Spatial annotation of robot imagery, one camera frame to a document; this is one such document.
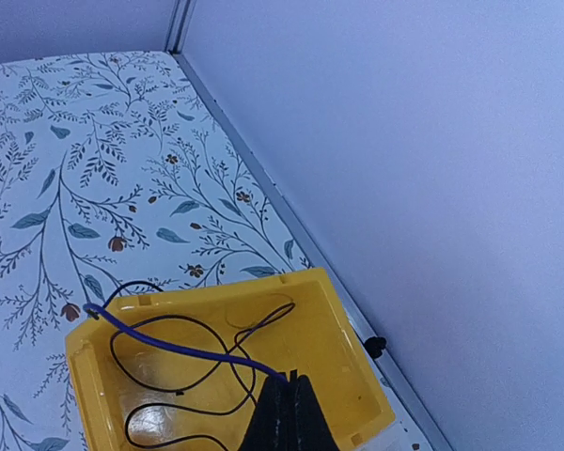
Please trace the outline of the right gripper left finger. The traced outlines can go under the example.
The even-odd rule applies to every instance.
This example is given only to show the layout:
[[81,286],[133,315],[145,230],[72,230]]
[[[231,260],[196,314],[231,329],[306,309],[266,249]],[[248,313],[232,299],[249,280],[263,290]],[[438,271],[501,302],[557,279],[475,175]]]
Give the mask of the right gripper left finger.
[[258,396],[240,451],[292,450],[290,438],[290,395],[292,383],[268,377]]

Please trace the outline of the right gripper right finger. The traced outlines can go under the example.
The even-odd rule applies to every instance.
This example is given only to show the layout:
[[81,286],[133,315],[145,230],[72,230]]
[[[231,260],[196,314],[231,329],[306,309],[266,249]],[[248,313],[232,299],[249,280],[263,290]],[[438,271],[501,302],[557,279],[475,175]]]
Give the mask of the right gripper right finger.
[[290,391],[290,449],[338,451],[309,378],[298,376]]

